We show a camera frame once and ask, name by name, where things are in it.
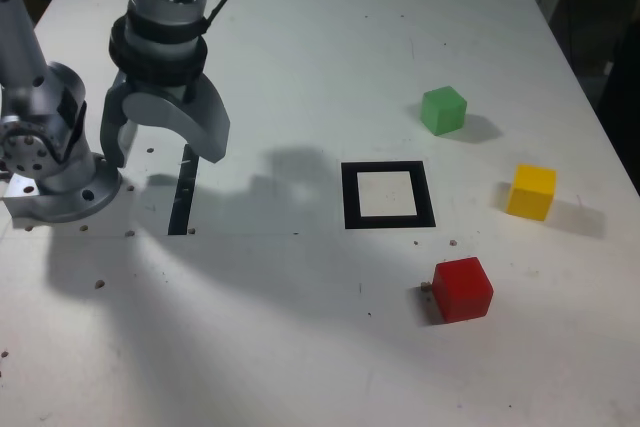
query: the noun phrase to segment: black square frame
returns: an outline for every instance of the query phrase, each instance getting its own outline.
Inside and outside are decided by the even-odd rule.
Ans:
[[[360,212],[360,194],[358,192],[358,173],[360,172],[409,172],[417,214],[363,217]],[[405,229],[436,226],[424,164],[419,160],[343,162],[342,202],[345,229]]]

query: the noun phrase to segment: green cube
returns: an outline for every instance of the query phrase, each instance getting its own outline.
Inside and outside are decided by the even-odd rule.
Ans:
[[[433,133],[442,135],[464,125],[467,101],[453,87],[432,90],[422,97],[422,123]]]

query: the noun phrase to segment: cube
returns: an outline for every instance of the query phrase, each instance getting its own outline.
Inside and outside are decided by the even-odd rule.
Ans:
[[[555,170],[521,164],[511,184],[507,214],[544,220],[553,202],[555,190]]]
[[[427,92],[422,97],[422,123],[434,135],[453,132],[464,125],[467,101],[453,87]]]
[[[433,296],[446,323],[484,317],[493,287],[477,257],[436,265]]]

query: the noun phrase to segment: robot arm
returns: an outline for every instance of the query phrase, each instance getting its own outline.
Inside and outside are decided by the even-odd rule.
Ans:
[[[206,2],[129,0],[115,22],[109,53],[120,71],[107,93],[100,135],[114,165],[126,164],[138,124],[177,132],[210,162],[224,157],[229,117],[202,73],[202,35],[221,6],[205,19]]]
[[[5,193],[13,217],[65,222],[115,196],[138,124],[165,127],[211,162],[224,157],[229,118],[202,73],[202,38],[226,0],[129,0],[112,29],[119,72],[107,93],[93,154],[84,134],[85,88],[68,67],[45,62],[22,0],[0,0],[0,157],[14,172]]]

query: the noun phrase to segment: black stripe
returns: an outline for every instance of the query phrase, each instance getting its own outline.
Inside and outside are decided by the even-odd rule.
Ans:
[[[196,188],[196,174],[198,173],[199,159],[200,157],[195,154],[189,144],[184,146],[178,185],[176,185],[176,195],[173,198],[173,209],[171,209],[171,220],[169,220],[168,235],[187,234],[189,214],[191,214],[191,202],[193,201],[193,192]]]

